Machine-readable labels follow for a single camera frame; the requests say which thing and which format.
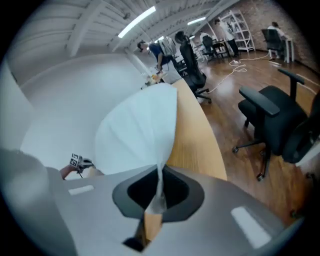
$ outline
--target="curved desk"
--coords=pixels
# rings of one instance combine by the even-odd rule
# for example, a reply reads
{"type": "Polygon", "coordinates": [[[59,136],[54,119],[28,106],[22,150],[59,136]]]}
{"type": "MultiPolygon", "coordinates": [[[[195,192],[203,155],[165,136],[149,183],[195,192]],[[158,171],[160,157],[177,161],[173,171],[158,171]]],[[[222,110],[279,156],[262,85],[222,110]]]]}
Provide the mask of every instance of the curved desk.
{"type": "Polygon", "coordinates": [[[167,165],[226,181],[226,169],[216,137],[200,104],[184,79],[172,86],[178,90],[177,119],[167,165]]]}

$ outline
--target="white ceiling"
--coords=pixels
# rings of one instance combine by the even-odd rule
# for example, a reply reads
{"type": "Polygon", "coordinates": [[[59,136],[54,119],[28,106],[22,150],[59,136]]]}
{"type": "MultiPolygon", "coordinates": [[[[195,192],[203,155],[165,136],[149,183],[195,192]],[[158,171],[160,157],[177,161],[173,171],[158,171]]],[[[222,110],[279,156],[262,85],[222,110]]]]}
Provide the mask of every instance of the white ceiling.
{"type": "Polygon", "coordinates": [[[172,36],[179,30],[191,34],[199,23],[187,22],[222,12],[238,0],[47,0],[30,16],[14,39],[10,58],[43,55],[67,49],[74,56],[82,46],[105,47],[106,52],[132,51],[137,42],[172,36]],[[123,38],[118,34],[138,15],[155,6],[123,38]]]}

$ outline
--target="hand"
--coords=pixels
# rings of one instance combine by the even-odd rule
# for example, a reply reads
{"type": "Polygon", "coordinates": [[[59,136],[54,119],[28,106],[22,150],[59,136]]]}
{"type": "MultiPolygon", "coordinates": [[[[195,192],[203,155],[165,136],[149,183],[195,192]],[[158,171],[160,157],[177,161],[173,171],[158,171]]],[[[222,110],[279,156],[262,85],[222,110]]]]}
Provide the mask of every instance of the hand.
{"type": "Polygon", "coordinates": [[[90,159],[83,158],[81,155],[77,154],[72,154],[70,165],[73,166],[79,174],[82,174],[84,169],[95,166],[90,159]]]}

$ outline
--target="shelving unit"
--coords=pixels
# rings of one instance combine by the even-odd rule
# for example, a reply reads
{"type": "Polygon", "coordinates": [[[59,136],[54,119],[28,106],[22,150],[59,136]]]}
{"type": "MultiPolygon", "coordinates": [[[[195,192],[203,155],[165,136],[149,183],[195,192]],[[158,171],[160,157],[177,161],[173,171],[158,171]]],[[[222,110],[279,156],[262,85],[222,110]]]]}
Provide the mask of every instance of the shelving unit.
{"type": "Polygon", "coordinates": [[[219,17],[219,19],[232,26],[232,34],[239,50],[245,50],[247,52],[256,50],[248,24],[241,11],[231,10],[226,16],[219,17]]]}

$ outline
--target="wooden floor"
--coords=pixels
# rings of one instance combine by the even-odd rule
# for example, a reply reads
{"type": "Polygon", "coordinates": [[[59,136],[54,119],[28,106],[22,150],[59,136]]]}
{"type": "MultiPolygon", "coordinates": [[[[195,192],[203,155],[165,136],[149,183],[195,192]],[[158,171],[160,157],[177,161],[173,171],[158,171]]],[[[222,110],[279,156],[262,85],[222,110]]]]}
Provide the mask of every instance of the wooden floor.
{"type": "MultiPolygon", "coordinates": [[[[265,56],[265,52],[251,52],[240,55],[240,59],[265,56]]],[[[297,63],[282,63],[282,68],[311,79],[320,85],[320,79],[306,67],[297,63]]],[[[213,89],[228,75],[233,67],[228,60],[211,61],[209,64],[200,62],[199,67],[207,76],[206,87],[213,89]]],[[[289,225],[294,220],[290,217],[292,209],[299,209],[310,191],[311,183],[306,180],[306,172],[318,172],[320,156],[296,167],[286,163],[281,156],[271,156],[267,177],[258,182],[256,175],[261,171],[262,157],[259,152],[264,145],[254,145],[239,149],[237,154],[232,153],[232,147],[241,145],[253,139],[254,127],[250,124],[244,128],[245,116],[238,109],[238,103],[244,98],[239,94],[241,86],[249,86],[261,90],[268,85],[274,85],[290,94],[289,78],[277,71],[277,66],[268,61],[245,60],[247,72],[236,72],[229,76],[215,91],[209,94],[212,104],[206,101],[201,104],[204,113],[216,136],[222,158],[225,164],[227,178],[256,199],[268,206],[282,221],[289,225]]],[[[305,85],[318,92],[320,87],[309,81],[305,85]]],[[[298,85],[296,101],[307,112],[310,112],[314,95],[298,85]]]]}

